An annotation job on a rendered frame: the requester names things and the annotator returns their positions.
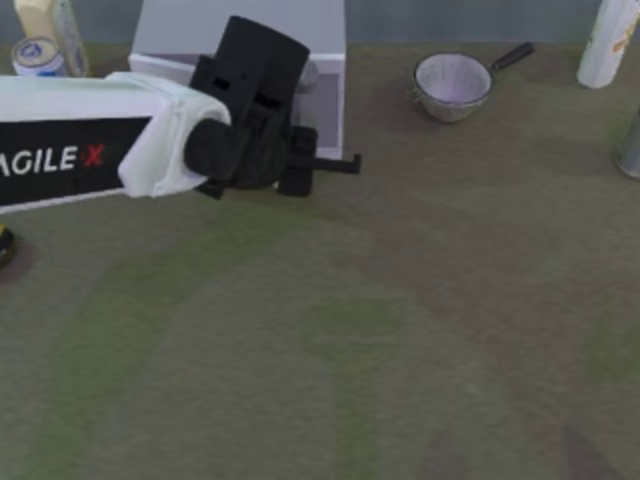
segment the strainer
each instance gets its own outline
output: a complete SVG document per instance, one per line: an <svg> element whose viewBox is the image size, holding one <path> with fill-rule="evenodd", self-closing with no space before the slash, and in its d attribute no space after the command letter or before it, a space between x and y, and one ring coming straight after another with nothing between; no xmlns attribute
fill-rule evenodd
<svg viewBox="0 0 640 480"><path fill-rule="evenodd" d="M465 53L436 53L416 65L413 74L417 100L443 123L467 118L489 97L495 74L531 55L523 43L493 62L489 68Z"/></svg>

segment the wall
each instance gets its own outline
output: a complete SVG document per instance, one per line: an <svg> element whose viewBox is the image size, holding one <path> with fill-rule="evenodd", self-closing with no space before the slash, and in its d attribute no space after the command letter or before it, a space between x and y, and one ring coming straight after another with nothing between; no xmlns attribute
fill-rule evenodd
<svg viewBox="0 0 640 480"><path fill-rule="evenodd" d="M355 41L582 42L599 1L347 0L348 36ZM75 0L75 4L88 41L131 40L141 0ZM0 42L19 36L13 0L0 0Z"/></svg>

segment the white container with blue lid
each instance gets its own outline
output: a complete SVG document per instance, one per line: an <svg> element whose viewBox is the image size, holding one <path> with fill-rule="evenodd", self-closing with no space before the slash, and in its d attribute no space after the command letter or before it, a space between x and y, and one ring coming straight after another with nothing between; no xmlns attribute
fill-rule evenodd
<svg viewBox="0 0 640 480"><path fill-rule="evenodd" d="M13 66L18 75L37 77L68 77L64 56L57 45L46 37L25 38L12 52Z"/></svg>

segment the white box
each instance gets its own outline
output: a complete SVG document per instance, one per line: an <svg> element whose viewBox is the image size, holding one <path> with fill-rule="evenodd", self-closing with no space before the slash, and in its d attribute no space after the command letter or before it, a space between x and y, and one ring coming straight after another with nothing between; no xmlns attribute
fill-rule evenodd
<svg viewBox="0 0 640 480"><path fill-rule="evenodd" d="M145 0L131 70L188 85L200 55L213 55L230 16L278 30L311 50L319 77L296 95L294 124L318 130L317 155L342 159L346 75L344 0Z"/></svg>

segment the black handle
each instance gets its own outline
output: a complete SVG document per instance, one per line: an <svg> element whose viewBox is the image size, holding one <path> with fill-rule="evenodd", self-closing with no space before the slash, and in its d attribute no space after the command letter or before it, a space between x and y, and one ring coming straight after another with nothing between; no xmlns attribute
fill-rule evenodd
<svg viewBox="0 0 640 480"><path fill-rule="evenodd" d="M533 47L533 44L531 42L523 43L519 47L514 48L513 50L493 62L491 64L491 71L499 72L500 70L504 70L514 63L518 63L523 58L528 57L534 51L535 48Z"/></svg>

